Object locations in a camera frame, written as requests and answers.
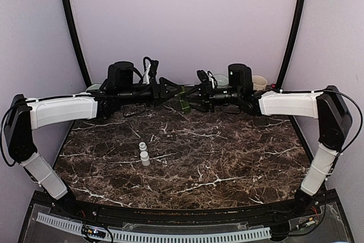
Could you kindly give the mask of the green weekly pill organizer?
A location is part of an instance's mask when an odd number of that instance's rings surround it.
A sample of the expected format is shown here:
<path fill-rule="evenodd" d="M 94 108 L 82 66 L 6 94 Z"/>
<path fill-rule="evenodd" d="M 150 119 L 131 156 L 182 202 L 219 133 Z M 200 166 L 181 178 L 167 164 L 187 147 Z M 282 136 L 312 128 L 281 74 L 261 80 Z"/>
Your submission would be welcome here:
<path fill-rule="evenodd" d="M 180 92 L 178 93 L 178 99 L 179 99 L 179 103 L 180 103 L 180 106 L 181 106 L 181 111 L 184 114 L 190 113 L 191 112 L 191 107 L 189 105 L 189 102 L 185 98 L 185 87 L 184 86 L 182 86 L 180 88 Z"/>

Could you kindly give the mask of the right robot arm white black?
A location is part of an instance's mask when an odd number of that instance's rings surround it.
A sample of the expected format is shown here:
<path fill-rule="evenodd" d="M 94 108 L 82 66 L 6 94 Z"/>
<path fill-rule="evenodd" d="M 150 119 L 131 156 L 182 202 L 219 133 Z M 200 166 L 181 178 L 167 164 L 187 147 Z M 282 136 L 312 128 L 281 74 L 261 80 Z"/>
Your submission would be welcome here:
<path fill-rule="evenodd" d="M 244 64 L 228 66 L 227 88 L 216 88 L 214 80 L 205 71 L 197 71 L 200 84 L 183 95 L 192 106 L 202 112 L 213 112 L 216 106 L 232 104 L 251 116 L 302 116 L 318 120 L 318 149 L 305 176 L 300 195 L 290 205 L 296 217 L 302 217 L 312 208 L 317 193 L 343 151 L 352 116 L 343 95 L 334 85 L 323 90 L 283 91 L 275 88 L 253 88 L 251 68 Z"/>

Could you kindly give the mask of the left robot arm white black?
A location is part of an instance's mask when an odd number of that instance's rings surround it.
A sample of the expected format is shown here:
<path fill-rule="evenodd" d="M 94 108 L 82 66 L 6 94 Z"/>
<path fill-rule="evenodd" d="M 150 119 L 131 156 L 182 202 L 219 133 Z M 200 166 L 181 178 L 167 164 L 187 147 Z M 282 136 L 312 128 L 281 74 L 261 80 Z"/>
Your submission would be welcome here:
<path fill-rule="evenodd" d="M 157 78 L 159 62 L 143 59 L 143 72 L 130 61 L 108 67 L 106 80 L 86 92 L 46 98 L 25 98 L 18 94 L 1 121 L 1 153 L 26 172 L 56 201 L 68 218 L 80 214 L 72 191 L 38 152 L 32 132 L 41 127 L 74 120 L 109 118 L 125 105 L 158 106 L 182 91 L 182 87 Z"/>

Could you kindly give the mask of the pale green bowl right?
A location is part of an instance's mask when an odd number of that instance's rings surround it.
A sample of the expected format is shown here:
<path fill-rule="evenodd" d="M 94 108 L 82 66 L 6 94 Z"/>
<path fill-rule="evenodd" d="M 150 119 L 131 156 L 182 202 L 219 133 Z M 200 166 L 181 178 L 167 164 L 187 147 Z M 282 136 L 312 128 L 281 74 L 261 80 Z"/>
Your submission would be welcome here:
<path fill-rule="evenodd" d="M 226 75 L 215 74 L 212 76 L 216 88 L 226 88 L 229 86 L 229 78 Z"/>

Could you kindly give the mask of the pale green bowl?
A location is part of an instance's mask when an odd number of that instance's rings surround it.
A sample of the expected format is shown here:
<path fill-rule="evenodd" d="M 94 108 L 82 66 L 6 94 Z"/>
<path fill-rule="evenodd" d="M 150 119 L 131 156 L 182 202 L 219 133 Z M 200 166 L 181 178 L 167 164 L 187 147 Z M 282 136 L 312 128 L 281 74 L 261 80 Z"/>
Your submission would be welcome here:
<path fill-rule="evenodd" d="M 229 86 L 229 78 L 226 75 L 215 74 L 212 76 L 216 88 L 226 88 Z"/>
<path fill-rule="evenodd" d="M 100 89 L 102 84 L 93 84 L 91 86 L 89 86 L 87 89 L 86 89 L 86 92 L 90 93 L 90 92 L 95 92 L 97 90 Z"/>

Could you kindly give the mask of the cream ceramic mug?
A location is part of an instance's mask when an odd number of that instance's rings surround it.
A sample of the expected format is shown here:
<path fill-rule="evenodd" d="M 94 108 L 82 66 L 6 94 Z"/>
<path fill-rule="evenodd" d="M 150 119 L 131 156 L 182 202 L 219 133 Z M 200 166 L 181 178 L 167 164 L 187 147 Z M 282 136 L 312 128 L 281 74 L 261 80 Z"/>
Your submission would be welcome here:
<path fill-rule="evenodd" d="M 252 80 L 253 80 L 253 90 L 255 91 L 265 90 L 268 85 L 268 81 L 262 76 L 254 75 Z"/>

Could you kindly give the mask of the white pill bottle front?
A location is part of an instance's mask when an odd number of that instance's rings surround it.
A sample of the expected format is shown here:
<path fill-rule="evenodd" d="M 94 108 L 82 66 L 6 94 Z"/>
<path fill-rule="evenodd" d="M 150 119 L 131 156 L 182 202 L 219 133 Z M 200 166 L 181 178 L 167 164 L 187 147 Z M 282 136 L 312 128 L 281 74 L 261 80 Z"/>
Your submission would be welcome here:
<path fill-rule="evenodd" d="M 150 157 L 147 151 L 142 151 L 140 153 L 140 161 L 142 162 L 143 166 L 149 166 L 150 165 Z"/>

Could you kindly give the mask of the pale green bowl left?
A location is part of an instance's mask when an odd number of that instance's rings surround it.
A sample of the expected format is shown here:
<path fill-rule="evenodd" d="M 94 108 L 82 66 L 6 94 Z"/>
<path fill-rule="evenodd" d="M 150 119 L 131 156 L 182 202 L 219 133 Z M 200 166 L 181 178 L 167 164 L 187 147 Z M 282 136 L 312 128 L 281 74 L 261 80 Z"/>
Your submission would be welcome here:
<path fill-rule="evenodd" d="M 89 86 L 87 89 L 86 89 L 86 92 L 90 93 L 90 92 L 95 92 L 97 90 L 100 89 L 102 84 L 93 84 L 91 86 Z"/>

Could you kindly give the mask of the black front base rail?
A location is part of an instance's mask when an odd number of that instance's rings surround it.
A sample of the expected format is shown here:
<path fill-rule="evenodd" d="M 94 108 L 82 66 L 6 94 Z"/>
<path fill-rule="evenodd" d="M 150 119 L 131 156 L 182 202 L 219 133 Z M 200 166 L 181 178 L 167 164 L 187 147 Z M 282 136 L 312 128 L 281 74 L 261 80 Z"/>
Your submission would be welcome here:
<path fill-rule="evenodd" d="M 222 224 L 233 221 L 252 223 L 280 223 L 298 215 L 291 211 L 292 200 L 266 205 L 253 205 L 221 209 L 141 209 L 113 205 L 102 205 L 80 200 L 64 204 L 69 213 L 89 221 L 103 224 L 121 225 L 123 223 L 197 225 Z"/>

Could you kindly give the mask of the left black frame post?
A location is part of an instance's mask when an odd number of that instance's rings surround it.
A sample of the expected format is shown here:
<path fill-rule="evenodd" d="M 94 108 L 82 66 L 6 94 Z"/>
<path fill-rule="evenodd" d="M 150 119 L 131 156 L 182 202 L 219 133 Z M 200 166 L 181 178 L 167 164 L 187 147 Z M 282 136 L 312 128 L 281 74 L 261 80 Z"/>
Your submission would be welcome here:
<path fill-rule="evenodd" d="M 69 35 L 71 38 L 71 42 L 73 45 L 73 50 L 74 50 L 74 53 L 76 56 L 77 64 L 78 64 L 79 70 L 81 72 L 82 79 L 83 79 L 85 86 L 89 87 L 89 86 L 91 86 L 92 81 L 90 79 L 89 72 L 86 67 L 86 62 L 85 62 L 83 52 L 81 49 L 81 43 L 80 43 L 77 29 L 76 29 L 76 22 L 75 22 L 75 19 L 73 16 L 71 0 L 62 0 L 62 4 L 63 4 L 64 15 L 65 15 L 66 23 L 68 26 L 68 31 L 69 31 Z"/>

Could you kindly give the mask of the black frame post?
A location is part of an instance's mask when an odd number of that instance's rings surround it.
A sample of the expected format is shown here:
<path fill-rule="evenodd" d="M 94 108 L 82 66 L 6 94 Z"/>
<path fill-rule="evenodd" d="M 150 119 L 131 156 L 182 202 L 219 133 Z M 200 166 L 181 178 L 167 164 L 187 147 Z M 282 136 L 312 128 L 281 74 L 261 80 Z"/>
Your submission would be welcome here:
<path fill-rule="evenodd" d="M 287 72 L 288 72 L 288 67 L 289 67 L 289 64 L 291 61 L 293 49 L 294 49 L 294 46 L 296 43 L 296 38 L 297 38 L 297 35 L 299 32 L 299 26 L 300 26 L 300 22 L 301 22 L 301 16 L 303 13 L 304 2 L 305 2 L 305 0 L 296 0 L 291 29 L 290 29 L 288 40 L 287 40 L 286 50 L 284 52 L 284 56 L 283 56 L 282 64 L 280 66 L 278 78 L 276 79 L 276 83 L 275 83 L 275 86 L 278 89 L 282 88 L 286 75 L 287 75 Z"/>
<path fill-rule="evenodd" d="M 86 62 L 85 62 L 83 52 L 81 49 L 81 43 L 80 43 L 77 29 L 76 29 L 76 22 L 75 22 L 75 19 L 73 16 L 71 0 L 62 0 L 62 4 L 63 4 L 64 15 L 65 15 L 66 23 L 68 26 L 68 31 L 69 31 L 69 35 L 71 38 L 71 42 L 73 45 L 73 50 L 74 50 L 74 53 L 76 56 L 77 64 L 78 64 L 79 70 L 81 72 L 82 79 L 83 79 L 85 86 L 89 87 L 89 86 L 91 86 L 92 81 L 90 79 L 89 72 L 86 67 Z"/>

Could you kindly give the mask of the right black frame post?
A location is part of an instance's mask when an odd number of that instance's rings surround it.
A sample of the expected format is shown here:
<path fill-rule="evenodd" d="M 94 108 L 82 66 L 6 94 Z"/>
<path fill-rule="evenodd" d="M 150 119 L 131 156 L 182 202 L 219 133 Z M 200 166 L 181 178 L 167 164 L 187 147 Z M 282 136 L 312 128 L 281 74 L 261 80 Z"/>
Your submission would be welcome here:
<path fill-rule="evenodd" d="M 289 64 L 291 61 L 293 49 L 294 49 L 294 46 L 296 43 L 296 38 L 297 38 L 297 35 L 299 32 L 299 26 L 300 26 L 300 22 L 301 22 L 301 16 L 303 13 L 304 2 L 305 2 L 305 0 L 296 0 L 291 29 L 290 29 L 288 40 L 287 40 L 286 50 L 284 52 L 284 56 L 283 56 L 282 64 L 280 66 L 278 78 L 276 79 L 276 83 L 275 83 L 275 86 L 278 89 L 282 88 L 286 75 L 287 75 L 287 72 L 288 72 L 288 67 L 289 67 Z"/>

